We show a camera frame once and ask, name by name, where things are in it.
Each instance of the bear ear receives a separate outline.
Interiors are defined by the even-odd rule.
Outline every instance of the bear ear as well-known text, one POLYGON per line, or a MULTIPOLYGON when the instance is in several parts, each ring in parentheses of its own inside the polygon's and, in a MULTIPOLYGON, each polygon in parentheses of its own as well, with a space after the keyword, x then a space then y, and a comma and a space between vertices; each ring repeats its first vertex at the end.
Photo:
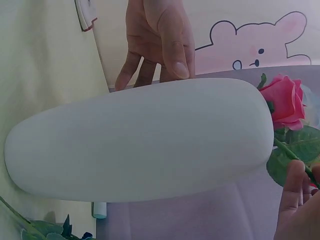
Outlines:
POLYGON ((298 11, 290 12, 275 23, 277 36, 287 44, 298 39, 305 31, 306 16, 298 11))
POLYGON ((230 21, 218 21, 211 28, 210 37, 213 44, 223 42, 236 35, 236 28, 230 21))

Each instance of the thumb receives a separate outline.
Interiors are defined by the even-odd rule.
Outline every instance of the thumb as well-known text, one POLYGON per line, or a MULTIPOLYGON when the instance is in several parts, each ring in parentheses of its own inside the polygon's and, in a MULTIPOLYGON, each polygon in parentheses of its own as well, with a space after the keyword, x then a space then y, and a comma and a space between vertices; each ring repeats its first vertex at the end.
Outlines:
POLYGON ((175 79, 188 79, 190 76, 183 43, 184 23, 175 7, 168 7, 158 22, 162 41, 164 65, 175 79))
POLYGON ((302 161, 292 160, 289 163, 279 206, 278 227, 297 211, 303 196, 305 175, 305 164, 302 161))

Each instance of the bear nose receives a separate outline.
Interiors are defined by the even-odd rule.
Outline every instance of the bear nose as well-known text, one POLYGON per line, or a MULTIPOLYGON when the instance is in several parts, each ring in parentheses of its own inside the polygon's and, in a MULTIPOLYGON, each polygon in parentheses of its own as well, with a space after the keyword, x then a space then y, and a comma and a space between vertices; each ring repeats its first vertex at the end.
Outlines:
POLYGON ((249 67, 252 66, 252 65, 255 65, 256 67, 259 67, 259 65, 260 65, 259 60, 256 59, 256 60, 254 61, 254 63, 251 63, 251 64, 249 65, 249 67))
POLYGON ((242 69, 242 62, 240 60, 235 60, 232 64, 232 68, 234 70, 240 70, 242 69))

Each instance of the pink rose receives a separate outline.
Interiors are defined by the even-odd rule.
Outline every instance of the pink rose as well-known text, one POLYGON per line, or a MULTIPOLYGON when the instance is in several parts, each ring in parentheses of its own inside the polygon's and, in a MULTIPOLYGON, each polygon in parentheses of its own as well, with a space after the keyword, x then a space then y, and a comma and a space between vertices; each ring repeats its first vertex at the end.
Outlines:
POLYGON ((304 127, 301 122, 305 118, 305 110, 300 79, 291 80, 288 76, 278 75, 260 92, 266 101, 273 103, 271 116, 275 129, 288 127, 299 130, 304 127))

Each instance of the pink cartoon bear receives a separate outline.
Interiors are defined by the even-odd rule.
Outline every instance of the pink cartoon bear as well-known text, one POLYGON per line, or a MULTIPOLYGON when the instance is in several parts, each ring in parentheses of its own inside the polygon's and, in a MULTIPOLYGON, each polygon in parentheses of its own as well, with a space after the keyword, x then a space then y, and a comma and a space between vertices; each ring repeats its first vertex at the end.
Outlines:
POLYGON ((307 55, 288 56, 287 44, 305 31, 307 18, 295 11, 275 24, 249 23, 238 29, 229 21, 217 22, 211 44, 195 51, 196 74, 289 65, 310 65, 307 55))

